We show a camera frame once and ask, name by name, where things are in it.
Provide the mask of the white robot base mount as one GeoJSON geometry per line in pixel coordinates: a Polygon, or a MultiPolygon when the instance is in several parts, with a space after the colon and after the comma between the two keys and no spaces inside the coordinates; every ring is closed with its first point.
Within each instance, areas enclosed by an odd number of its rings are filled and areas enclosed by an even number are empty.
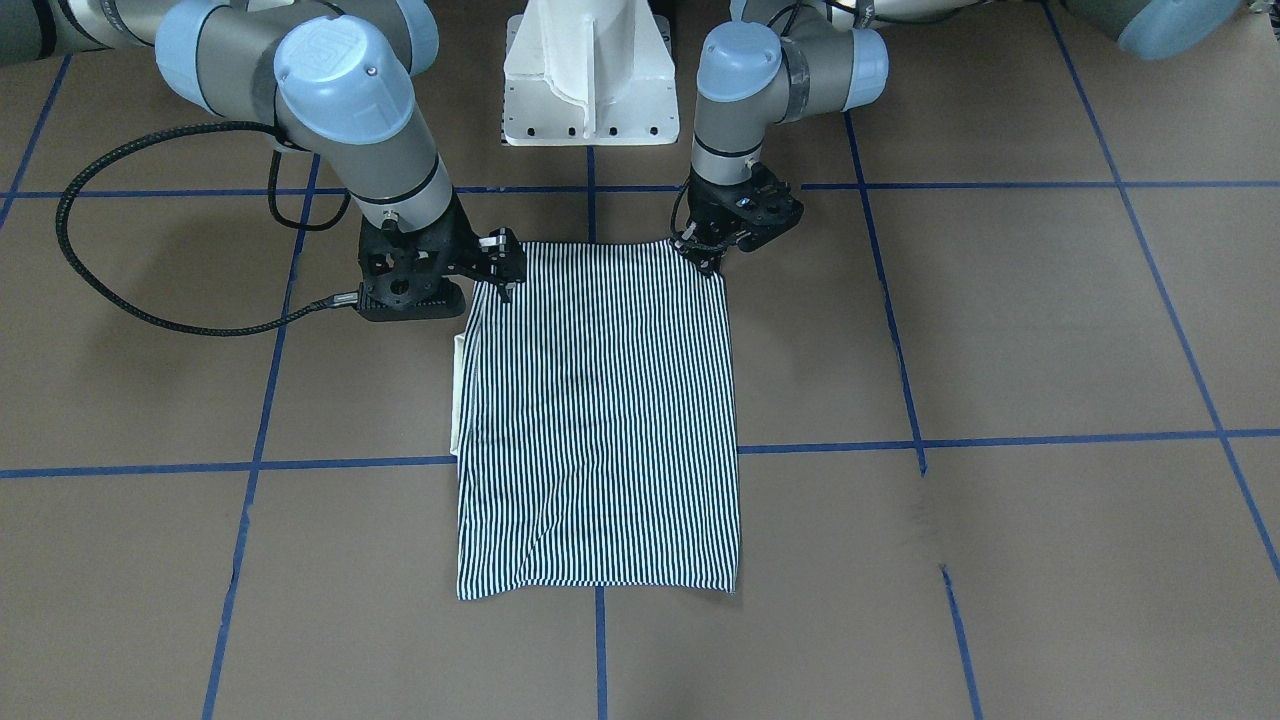
{"type": "Polygon", "coordinates": [[[657,146],[680,136],[669,23],[648,1],[530,1],[506,23],[509,146],[657,146]]]}

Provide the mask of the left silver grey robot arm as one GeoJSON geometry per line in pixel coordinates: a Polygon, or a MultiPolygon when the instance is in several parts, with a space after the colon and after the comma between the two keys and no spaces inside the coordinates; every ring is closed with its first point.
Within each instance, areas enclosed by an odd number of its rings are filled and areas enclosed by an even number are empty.
{"type": "Polygon", "coordinates": [[[791,231],[803,204],[762,161],[768,129],[874,102],[890,77],[882,26],[923,26],[965,1],[735,1],[698,63],[691,167],[669,243],[703,275],[731,250],[791,231]]]}

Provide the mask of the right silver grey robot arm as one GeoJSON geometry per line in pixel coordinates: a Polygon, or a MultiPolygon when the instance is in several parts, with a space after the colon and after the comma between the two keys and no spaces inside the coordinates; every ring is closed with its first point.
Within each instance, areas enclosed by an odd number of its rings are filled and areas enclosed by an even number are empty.
{"type": "Polygon", "coordinates": [[[278,150],[311,152],[346,187],[362,220],[362,279],[351,293],[284,316],[352,307],[370,322],[458,316],[454,278],[509,301],[527,260],[513,231],[476,234],[415,96],[435,60],[436,22],[424,1],[5,1],[3,64],[147,47],[168,86],[212,115],[111,150],[67,186],[55,211],[59,247],[106,300],[169,331],[193,327],[146,313],[108,288],[72,247],[73,202],[101,170],[134,152],[195,135],[260,132],[278,150]]]}

